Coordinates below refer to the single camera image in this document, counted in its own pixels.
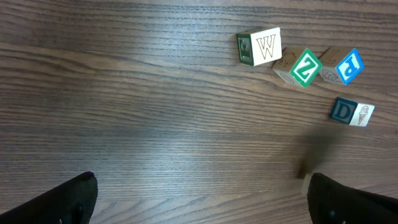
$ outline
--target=wooden floor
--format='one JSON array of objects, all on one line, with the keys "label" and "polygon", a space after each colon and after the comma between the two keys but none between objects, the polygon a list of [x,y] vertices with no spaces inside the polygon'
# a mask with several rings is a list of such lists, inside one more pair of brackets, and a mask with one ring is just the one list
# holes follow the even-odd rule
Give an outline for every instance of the wooden floor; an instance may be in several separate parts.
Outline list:
[{"label": "wooden floor", "polygon": [[[239,63],[235,34],[356,47],[348,86],[284,83]],[[90,170],[91,223],[310,223],[295,179],[317,171],[398,197],[396,0],[0,0],[0,213]],[[328,118],[376,105],[367,128]]]}]

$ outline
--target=blue block face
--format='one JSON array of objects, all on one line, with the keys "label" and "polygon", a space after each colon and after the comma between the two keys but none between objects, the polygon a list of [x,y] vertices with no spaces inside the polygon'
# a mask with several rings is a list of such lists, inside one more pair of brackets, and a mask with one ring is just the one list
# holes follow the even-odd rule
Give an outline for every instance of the blue block face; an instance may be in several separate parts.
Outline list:
[{"label": "blue block face", "polygon": [[364,68],[361,56],[353,49],[337,66],[336,70],[345,85],[349,84]]},{"label": "blue block face", "polygon": [[330,117],[345,124],[349,124],[354,116],[357,103],[343,98],[337,98]]}]

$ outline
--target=ice cream cone picture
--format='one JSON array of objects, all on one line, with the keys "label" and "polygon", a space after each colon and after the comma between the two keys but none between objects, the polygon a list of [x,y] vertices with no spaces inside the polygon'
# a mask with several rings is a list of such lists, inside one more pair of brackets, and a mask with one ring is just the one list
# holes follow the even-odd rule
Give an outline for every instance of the ice cream cone picture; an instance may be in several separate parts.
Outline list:
[{"label": "ice cream cone picture", "polygon": [[361,124],[362,120],[366,117],[366,115],[368,115],[368,110],[369,107],[368,106],[363,106],[361,109],[361,112],[359,112],[359,121],[358,121],[358,125]]}]

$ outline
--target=letter w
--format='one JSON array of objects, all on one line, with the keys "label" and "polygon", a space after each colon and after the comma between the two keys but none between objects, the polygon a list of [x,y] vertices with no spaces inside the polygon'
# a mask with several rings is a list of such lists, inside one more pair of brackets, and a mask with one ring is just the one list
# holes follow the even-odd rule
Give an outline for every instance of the letter w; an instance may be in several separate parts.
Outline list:
[{"label": "letter w", "polygon": [[257,43],[259,43],[261,53],[264,59],[266,59],[267,57],[267,52],[272,57],[272,53],[274,53],[274,41],[275,41],[275,34],[257,39]]}]

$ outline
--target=alphabet block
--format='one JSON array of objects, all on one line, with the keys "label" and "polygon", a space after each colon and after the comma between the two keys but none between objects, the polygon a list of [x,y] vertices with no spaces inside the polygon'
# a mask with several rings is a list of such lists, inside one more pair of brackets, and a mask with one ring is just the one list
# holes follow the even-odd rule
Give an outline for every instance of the alphabet block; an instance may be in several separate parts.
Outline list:
[{"label": "alphabet block", "polygon": [[281,59],[272,67],[285,82],[307,87],[321,70],[317,57],[305,48],[286,48]]},{"label": "alphabet block", "polygon": [[358,51],[349,47],[330,47],[321,57],[324,81],[349,84],[364,68]]},{"label": "alphabet block", "polygon": [[352,126],[366,127],[372,116],[374,106],[365,103],[357,103],[344,98],[337,98],[330,117],[337,121]]},{"label": "alphabet block", "polygon": [[304,178],[304,181],[303,181],[303,185],[301,187],[301,194],[304,195],[304,196],[308,195],[308,188],[309,188],[310,183],[311,183],[312,175],[313,175],[313,173],[305,175],[305,178]]},{"label": "alphabet block", "polygon": [[279,27],[236,34],[236,41],[240,62],[248,65],[260,65],[282,56]]}]

